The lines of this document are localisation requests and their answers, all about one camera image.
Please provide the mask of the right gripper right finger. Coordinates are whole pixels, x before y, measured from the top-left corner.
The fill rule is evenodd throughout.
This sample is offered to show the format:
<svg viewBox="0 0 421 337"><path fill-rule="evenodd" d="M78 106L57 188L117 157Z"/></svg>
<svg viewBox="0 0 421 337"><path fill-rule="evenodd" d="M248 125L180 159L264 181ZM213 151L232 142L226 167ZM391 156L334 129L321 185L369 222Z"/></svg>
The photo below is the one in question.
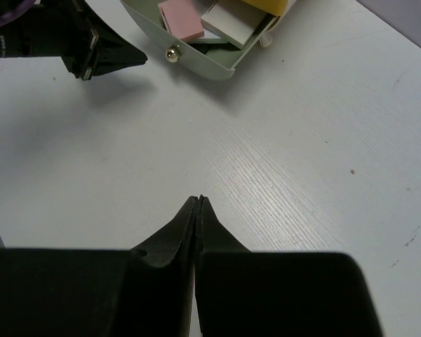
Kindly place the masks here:
<svg viewBox="0 0 421 337"><path fill-rule="evenodd" d="M195 296L203 336L381 336L356 261L340 252L254 252L199 198Z"/></svg>

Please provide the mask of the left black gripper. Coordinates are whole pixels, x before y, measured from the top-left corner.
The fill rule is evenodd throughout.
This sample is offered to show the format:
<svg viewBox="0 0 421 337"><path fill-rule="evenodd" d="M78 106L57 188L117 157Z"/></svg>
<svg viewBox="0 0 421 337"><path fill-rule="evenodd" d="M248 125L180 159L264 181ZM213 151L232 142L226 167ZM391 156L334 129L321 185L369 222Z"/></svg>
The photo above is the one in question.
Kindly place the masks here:
<svg viewBox="0 0 421 337"><path fill-rule="evenodd" d="M147 62L86 1L0 1L0 58L45 57L82 80Z"/></svg>

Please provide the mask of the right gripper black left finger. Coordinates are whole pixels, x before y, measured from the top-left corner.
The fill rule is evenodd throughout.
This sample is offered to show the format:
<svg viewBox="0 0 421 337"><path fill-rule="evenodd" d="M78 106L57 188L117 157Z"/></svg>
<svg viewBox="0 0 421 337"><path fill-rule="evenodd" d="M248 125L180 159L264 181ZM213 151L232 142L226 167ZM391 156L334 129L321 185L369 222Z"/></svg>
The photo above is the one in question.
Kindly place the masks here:
<svg viewBox="0 0 421 337"><path fill-rule="evenodd" d="M129 250L0 249L0 336L188 336L198 203Z"/></svg>

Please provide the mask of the pink square palette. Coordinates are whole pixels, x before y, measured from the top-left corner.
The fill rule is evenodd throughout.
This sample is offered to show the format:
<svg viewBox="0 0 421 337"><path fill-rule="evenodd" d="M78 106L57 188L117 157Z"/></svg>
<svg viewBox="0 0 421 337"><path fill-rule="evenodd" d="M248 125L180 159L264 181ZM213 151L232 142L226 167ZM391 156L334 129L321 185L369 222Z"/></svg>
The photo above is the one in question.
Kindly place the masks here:
<svg viewBox="0 0 421 337"><path fill-rule="evenodd" d="M194 41L204 36L201 16L192 1L168 0L158 4L166 30L182 41Z"/></svg>

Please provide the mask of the grey bottom drawer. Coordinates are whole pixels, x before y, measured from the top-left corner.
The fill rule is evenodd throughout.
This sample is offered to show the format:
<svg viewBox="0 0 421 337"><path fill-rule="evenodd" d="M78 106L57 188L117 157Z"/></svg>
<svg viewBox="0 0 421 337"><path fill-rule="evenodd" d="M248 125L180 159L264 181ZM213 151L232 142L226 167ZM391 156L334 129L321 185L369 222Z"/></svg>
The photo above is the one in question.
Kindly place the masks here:
<svg viewBox="0 0 421 337"><path fill-rule="evenodd" d="M211 44L195 48L165 30L158 1L122 1L121 4L150 42L157 45L164 53L171 49L177 51L179 58L175 61L176 64L210 80L231 78L236 66L256 45L261 35L278 20L277 17L267 14L242 49L230 44Z"/></svg>

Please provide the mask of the white square palette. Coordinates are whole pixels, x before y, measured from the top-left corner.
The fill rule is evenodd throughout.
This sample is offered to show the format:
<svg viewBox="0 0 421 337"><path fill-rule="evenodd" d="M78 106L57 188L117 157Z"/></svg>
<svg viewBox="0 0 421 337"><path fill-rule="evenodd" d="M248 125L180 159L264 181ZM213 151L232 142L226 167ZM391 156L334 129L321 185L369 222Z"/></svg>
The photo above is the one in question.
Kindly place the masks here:
<svg viewBox="0 0 421 337"><path fill-rule="evenodd" d="M266 12L243 1L216 1L201 16L201 23L208 31L242 49L266 16Z"/></svg>

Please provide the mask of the yellow drawer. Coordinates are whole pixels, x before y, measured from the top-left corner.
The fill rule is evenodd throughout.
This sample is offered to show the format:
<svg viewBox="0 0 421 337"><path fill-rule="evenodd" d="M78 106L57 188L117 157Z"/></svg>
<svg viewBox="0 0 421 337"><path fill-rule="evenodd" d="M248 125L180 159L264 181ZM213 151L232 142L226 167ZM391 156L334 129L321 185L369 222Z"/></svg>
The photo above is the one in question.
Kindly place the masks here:
<svg viewBox="0 0 421 337"><path fill-rule="evenodd" d="M289 6L293 5L293 1L290 0L243 0L243 2L276 17L284 15Z"/></svg>

